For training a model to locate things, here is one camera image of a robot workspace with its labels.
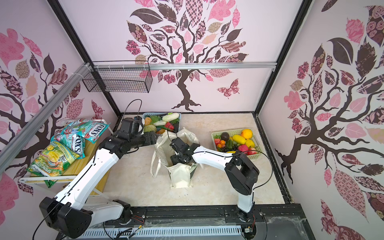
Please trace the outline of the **cream canvas grocery bag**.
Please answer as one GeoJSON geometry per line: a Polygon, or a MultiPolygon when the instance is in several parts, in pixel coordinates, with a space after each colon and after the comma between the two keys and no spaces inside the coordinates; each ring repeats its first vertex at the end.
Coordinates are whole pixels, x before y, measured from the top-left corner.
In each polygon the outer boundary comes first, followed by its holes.
{"type": "Polygon", "coordinates": [[[198,166],[192,160],[182,158],[172,147],[172,141],[180,138],[189,147],[199,144],[200,141],[194,133],[183,128],[177,133],[164,132],[159,135],[155,143],[155,151],[151,160],[150,173],[153,178],[157,177],[160,168],[166,167],[171,180],[172,188],[190,188],[193,186],[193,175],[198,166]]]}

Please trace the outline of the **orange-brown wrinkled potato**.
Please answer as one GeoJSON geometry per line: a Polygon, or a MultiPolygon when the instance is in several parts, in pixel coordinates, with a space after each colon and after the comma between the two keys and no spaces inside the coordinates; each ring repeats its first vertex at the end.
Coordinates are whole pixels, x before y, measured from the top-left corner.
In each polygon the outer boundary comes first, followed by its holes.
{"type": "Polygon", "coordinates": [[[150,117],[145,118],[145,126],[148,126],[152,123],[152,119],[150,117]]]}

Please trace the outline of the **green cabbage head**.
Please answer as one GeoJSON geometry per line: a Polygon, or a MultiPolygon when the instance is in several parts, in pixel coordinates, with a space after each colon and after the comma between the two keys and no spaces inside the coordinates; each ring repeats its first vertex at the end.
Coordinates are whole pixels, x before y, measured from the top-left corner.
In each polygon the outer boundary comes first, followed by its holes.
{"type": "Polygon", "coordinates": [[[157,127],[155,125],[146,125],[146,126],[144,126],[143,131],[144,131],[144,133],[156,132],[157,131],[157,127]]]}

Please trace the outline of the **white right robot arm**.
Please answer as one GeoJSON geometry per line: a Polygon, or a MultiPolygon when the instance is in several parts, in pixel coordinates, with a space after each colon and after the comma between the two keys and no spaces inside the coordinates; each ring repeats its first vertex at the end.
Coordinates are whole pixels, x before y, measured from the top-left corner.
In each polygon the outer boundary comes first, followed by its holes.
{"type": "Polygon", "coordinates": [[[244,213],[251,212],[254,205],[254,185],[260,171],[245,153],[217,152],[196,143],[188,145],[181,138],[171,140],[170,146],[175,151],[171,156],[173,164],[195,162],[224,171],[232,187],[239,193],[238,209],[244,213]]]}

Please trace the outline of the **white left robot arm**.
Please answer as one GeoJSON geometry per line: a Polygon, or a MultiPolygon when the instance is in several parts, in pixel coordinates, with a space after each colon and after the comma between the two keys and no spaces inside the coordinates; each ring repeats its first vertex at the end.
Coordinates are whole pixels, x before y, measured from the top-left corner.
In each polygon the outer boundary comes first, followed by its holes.
{"type": "Polygon", "coordinates": [[[54,198],[46,197],[41,201],[43,221],[72,239],[80,237],[89,227],[107,221],[128,223],[132,218],[130,204],[114,200],[88,206],[86,201],[104,175],[124,155],[154,145],[156,141],[155,132],[144,132],[140,118],[122,120],[121,128],[99,144],[95,156],[72,182],[54,198]]]}

